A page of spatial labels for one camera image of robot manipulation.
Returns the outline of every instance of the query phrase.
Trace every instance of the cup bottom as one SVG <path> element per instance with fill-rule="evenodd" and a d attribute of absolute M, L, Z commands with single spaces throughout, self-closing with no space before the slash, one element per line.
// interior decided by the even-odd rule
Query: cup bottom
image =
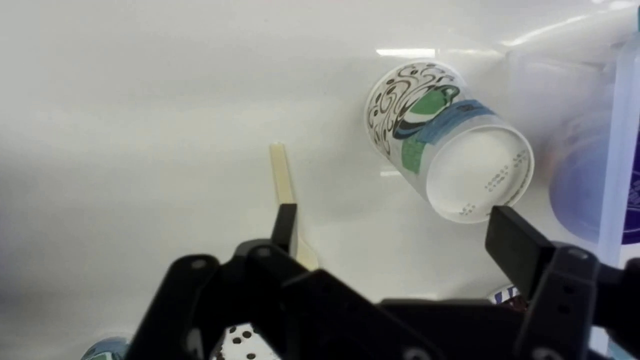
<path fill-rule="evenodd" d="M 476 126 L 441 145 L 425 170 L 425 199 L 446 220 L 483 222 L 516 203 L 534 174 L 534 152 L 508 126 Z"/>

